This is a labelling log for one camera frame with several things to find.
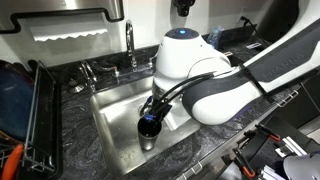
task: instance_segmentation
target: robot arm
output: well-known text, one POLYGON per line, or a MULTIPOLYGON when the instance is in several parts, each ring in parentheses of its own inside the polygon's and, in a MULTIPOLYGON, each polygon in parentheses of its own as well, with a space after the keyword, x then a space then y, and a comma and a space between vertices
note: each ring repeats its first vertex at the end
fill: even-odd
POLYGON ((169 31, 159 47, 154 99, 161 99, 172 87, 195 75, 227 70, 187 89, 182 102, 176 98, 164 118, 169 128, 176 129, 190 116, 203 124, 224 123, 250 108, 260 96, 270 95, 318 69, 318 7, 319 0, 301 0, 300 16, 293 28, 263 52, 233 69, 228 59, 206 44, 197 32, 190 29, 169 31))
POLYGON ((264 93, 272 93, 320 67, 320 1, 300 1, 303 14, 282 39, 244 64, 187 90, 182 103, 194 119, 209 125, 224 123, 264 93))

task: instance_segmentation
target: sink basin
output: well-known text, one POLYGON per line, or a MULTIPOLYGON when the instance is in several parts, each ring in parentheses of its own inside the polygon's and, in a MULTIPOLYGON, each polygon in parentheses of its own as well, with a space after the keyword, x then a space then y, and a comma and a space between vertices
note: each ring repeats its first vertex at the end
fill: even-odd
POLYGON ((113 175, 127 174, 200 129, 200 123, 190 119, 170 131, 163 121, 155 147, 142 150, 137 130, 139 107, 152 95, 152 82, 153 77, 148 77, 97 92, 90 99, 105 162, 113 175))

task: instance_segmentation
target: chrome faucet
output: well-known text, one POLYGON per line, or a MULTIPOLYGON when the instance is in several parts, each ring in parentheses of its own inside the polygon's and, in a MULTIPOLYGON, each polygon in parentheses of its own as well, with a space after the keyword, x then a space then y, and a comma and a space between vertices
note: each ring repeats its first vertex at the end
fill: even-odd
POLYGON ((91 63, 91 66, 97 70, 97 71, 100 71, 100 72, 110 72, 110 71, 113 71, 113 76, 114 77, 119 77, 120 75, 120 72, 118 71, 118 67, 117 66, 110 66, 110 67, 102 67, 101 65, 99 65, 97 63, 97 61, 92 61, 91 63))
POLYGON ((133 40, 133 27, 131 20, 126 22, 126 41, 127 41, 127 55, 131 59, 131 67, 133 71, 137 71, 137 61, 134 55, 134 40, 133 40))
POLYGON ((87 79, 87 85, 90 87, 92 92, 96 91, 95 83, 97 82, 97 77, 93 73, 90 65, 86 61, 81 61, 78 66, 79 70, 82 72, 84 77, 87 79))

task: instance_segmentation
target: black granite countertop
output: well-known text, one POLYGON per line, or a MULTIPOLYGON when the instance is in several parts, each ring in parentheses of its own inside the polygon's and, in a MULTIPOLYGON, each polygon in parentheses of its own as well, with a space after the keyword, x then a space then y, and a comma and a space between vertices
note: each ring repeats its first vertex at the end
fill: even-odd
MULTIPOLYGON (((222 51, 231 51, 234 57, 247 61, 258 54, 257 50, 248 50, 248 42, 233 44, 222 51)), ((148 58, 156 54, 157 47, 137 51, 139 64, 146 64, 148 58)), ((128 61, 125 53, 117 53, 105 57, 87 60, 100 64, 107 62, 128 61)), ((88 88, 78 94, 67 92, 70 78, 84 78, 77 69, 78 63, 70 63, 50 68, 58 82, 62 84, 62 137, 63 137, 63 175, 60 179, 176 179, 190 169, 217 147, 245 128, 250 122, 260 117, 273 104, 260 99, 249 110, 235 119, 219 126, 204 126, 196 133, 187 137, 173 147, 152 158, 139 168, 123 177, 114 177, 109 173, 101 151, 98 132, 95 127, 89 99, 91 92, 88 88)), ((151 76, 153 69, 131 73, 118 79, 110 73, 97 73, 97 89, 112 88, 121 84, 151 76)), ((291 92, 286 90, 275 96, 280 100, 291 92)))

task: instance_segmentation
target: orange object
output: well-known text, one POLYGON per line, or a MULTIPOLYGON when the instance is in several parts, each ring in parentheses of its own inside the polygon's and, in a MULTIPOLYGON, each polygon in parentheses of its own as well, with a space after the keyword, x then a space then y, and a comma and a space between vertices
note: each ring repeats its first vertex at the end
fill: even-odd
POLYGON ((248 178, 253 178, 254 176, 256 176, 255 172, 249 172, 249 170, 244 166, 242 167, 242 170, 248 178))
POLYGON ((2 171, 1 180, 13 180, 23 153, 23 144, 18 144, 8 157, 2 171))
POLYGON ((275 140, 275 141, 280 141, 280 137, 279 136, 270 135, 269 137, 271 139, 275 140))

